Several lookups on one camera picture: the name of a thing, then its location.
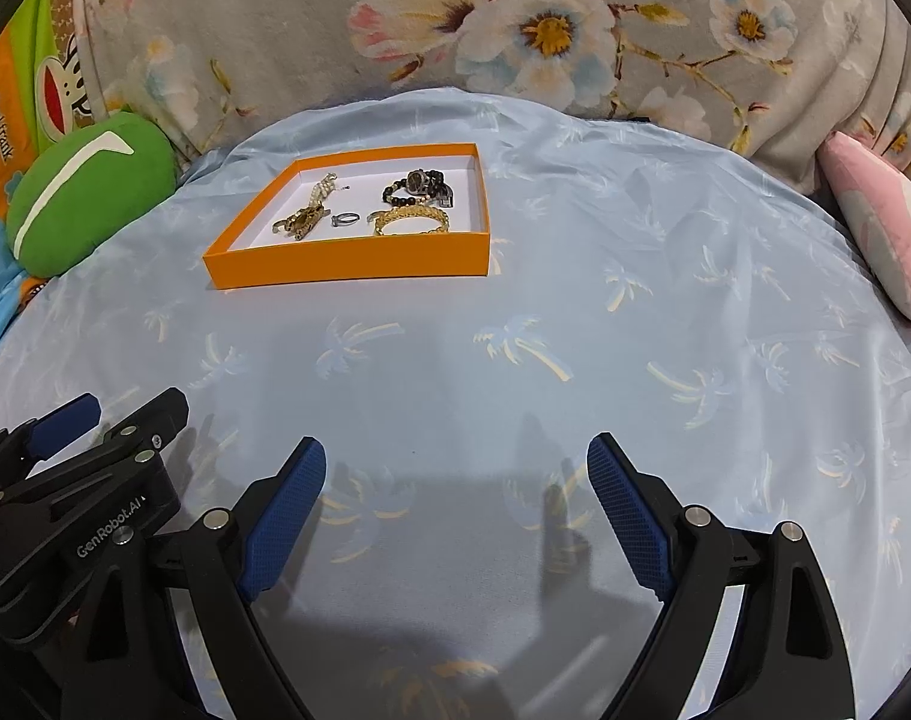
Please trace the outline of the small gold wristwatch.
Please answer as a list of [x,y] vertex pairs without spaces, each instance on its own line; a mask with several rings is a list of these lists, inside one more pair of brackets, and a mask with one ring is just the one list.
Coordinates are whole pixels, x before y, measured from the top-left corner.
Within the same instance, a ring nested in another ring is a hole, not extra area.
[[272,232],[273,234],[284,234],[295,241],[302,241],[328,215],[330,215],[330,210],[323,205],[305,206],[293,215],[284,216],[281,220],[275,221],[272,224]]

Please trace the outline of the gold chain bangle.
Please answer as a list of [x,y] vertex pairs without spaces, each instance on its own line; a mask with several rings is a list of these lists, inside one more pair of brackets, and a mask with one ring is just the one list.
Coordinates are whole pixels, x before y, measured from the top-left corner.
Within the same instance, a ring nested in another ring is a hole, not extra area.
[[371,226],[374,236],[387,236],[387,234],[426,236],[426,234],[447,234],[451,231],[451,220],[446,211],[421,203],[371,211],[366,221]]

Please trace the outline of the silver steel wristwatch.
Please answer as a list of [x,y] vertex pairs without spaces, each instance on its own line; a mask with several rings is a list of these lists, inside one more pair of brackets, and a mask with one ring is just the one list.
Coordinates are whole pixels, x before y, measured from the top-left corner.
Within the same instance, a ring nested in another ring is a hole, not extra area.
[[454,206],[454,190],[447,184],[446,176],[437,169],[414,169],[403,177],[403,188],[410,197],[426,200],[439,208]]

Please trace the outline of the orange jewelry box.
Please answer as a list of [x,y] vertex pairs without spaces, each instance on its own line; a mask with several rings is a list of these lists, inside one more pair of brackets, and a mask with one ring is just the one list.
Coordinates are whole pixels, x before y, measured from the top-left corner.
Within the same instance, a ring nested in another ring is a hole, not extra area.
[[[447,234],[374,236],[371,211],[414,169],[437,169],[454,190]],[[330,215],[302,241],[272,224],[305,206]],[[273,177],[210,244],[203,263],[216,288],[379,278],[485,277],[490,270],[485,171],[473,143],[384,146],[299,158]]]

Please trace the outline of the green plush pillow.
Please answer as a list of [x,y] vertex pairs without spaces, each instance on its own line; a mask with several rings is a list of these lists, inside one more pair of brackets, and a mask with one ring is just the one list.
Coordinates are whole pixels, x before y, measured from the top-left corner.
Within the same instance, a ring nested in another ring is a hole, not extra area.
[[41,280],[60,277],[169,199],[176,179],[169,140],[140,115],[120,112],[76,130],[39,156],[13,193],[14,260]]

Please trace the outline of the colourful cartoon cushion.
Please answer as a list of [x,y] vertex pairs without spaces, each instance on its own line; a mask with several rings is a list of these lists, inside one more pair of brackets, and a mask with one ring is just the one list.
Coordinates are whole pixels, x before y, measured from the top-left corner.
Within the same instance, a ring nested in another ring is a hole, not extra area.
[[42,286],[7,244],[8,208],[35,158],[92,122],[73,0],[23,0],[0,34],[0,338]]

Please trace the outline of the light blue palm bedsheet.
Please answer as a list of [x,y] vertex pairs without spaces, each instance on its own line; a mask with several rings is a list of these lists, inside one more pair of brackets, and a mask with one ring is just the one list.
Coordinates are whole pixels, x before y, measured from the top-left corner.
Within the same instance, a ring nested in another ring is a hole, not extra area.
[[[221,291],[203,252],[291,161],[467,142],[483,278]],[[856,712],[911,668],[911,325],[846,232],[657,127],[455,91],[314,110],[216,151],[0,341],[0,427],[184,390],[182,518],[322,442],[319,509],[255,613],[320,718],[594,718],[656,619],[586,475],[609,433],[747,530],[800,523]]]

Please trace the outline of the pink plush toy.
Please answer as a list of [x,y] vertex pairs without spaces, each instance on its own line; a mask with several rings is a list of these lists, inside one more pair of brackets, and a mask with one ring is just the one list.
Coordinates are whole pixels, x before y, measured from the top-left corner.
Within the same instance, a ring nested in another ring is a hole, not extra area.
[[846,133],[817,151],[831,192],[864,260],[911,322],[911,181]]

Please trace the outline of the grey floral blanket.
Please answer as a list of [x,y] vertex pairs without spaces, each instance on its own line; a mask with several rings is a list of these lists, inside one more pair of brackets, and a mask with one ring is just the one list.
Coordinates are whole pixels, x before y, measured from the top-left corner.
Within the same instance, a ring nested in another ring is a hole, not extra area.
[[911,179],[894,0],[74,0],[92,110],[186,158],[314,107],[453,86],[645,117],[799,188],[830,133]]

